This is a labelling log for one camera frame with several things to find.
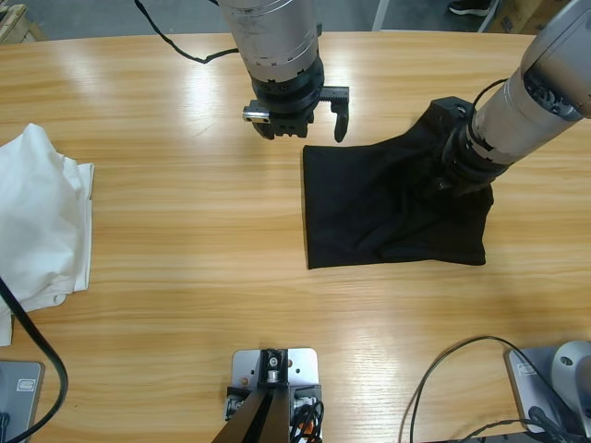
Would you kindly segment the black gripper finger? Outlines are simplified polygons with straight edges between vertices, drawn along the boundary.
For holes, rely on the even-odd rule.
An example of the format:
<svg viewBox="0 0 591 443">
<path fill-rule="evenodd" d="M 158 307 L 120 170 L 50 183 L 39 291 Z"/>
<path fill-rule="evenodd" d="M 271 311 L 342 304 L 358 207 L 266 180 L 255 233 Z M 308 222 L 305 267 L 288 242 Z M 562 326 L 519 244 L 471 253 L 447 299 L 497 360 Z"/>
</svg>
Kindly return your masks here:
<svg viewBox="0 0 591 443">
<path fill-rule="evenodd" d="M 348 130 L 349 124 L 349 88 L 324 86 L 319 101 L 329 102 L 331 111 L 336 114 L 334 139 L 341 143 Z"/>
<path fill-rule="evenodd" d="M 443 126 L 457 126 L 468 122 L 474 111 L 474 104 L 455 96 L 432 100 L 430 108 L 436 121 Z"/>
<path fill-rule="evenodd" d="M 261 106 L 245 106 L 242 113 L 243 120 L 253 125 L 254 129 L 268 140 L 279 137 L 277 115 Z"/>
</svg>

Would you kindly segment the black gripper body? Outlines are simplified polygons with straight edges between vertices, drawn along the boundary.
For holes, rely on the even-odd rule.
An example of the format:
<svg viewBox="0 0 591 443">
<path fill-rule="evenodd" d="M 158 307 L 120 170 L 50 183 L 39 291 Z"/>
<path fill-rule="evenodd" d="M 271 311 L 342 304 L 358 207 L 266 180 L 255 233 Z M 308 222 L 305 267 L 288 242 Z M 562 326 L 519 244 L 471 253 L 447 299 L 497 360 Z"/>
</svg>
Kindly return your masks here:
<svg viewBox="0 0 591 443">
<path fill-rule="evenodd" d="M 432 166 L 433 185 L 437 191 L 459 197 L 487 188 L 504 174 L 508 165 L 481 157 L 467 135 L 470 125 L 458 124 L 451 132 Z"/>
<path fill-rule="evenodd" d="M 277 115 L 279 137 L 308 135 L 308 124 L 319 103 L 324 85 L 324 67 L 315 60 L 309 68 L 299 71 L 294 78 L 277 82 L 251 79 L 256 99 L 248 106 L 261 106 Z"/>
</svg>

